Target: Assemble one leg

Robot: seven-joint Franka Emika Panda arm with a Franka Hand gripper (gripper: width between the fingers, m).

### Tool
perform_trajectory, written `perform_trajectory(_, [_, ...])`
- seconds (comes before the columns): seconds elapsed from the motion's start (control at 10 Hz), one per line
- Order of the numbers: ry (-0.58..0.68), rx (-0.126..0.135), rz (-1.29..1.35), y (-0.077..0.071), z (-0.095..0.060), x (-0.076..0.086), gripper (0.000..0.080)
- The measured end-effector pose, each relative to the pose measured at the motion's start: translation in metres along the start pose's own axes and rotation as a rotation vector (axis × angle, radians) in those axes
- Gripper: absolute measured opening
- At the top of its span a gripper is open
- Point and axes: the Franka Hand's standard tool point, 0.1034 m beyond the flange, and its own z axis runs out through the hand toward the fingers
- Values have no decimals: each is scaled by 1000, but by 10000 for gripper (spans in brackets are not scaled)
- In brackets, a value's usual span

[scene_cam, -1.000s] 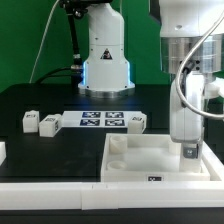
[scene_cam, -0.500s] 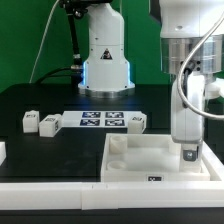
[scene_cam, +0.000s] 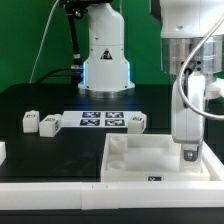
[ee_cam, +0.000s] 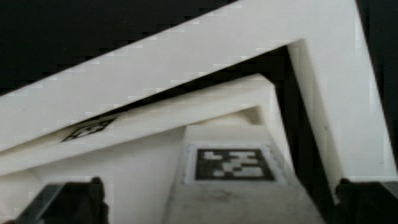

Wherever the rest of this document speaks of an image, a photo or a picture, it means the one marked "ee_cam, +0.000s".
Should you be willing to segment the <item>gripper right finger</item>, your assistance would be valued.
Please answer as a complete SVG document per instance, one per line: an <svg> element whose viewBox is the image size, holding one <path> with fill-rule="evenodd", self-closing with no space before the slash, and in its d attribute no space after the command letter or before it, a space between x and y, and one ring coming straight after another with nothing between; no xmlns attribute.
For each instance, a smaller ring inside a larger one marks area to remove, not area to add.
<svg viewBox="0 0 398 224"><path fill-rule="evenodd" d="M398 224L398 181L339 181L332 224Z"/></svg>

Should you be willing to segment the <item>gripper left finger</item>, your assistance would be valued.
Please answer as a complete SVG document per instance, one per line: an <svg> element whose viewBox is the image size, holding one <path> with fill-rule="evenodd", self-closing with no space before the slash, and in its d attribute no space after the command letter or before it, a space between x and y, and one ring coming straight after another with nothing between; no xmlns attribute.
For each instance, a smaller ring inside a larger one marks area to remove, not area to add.
<svg viewBox="0 0 398 224"><path fill-rule="evenodd" d="M101 179L47 184L10 224L109 224Z"/></svg>

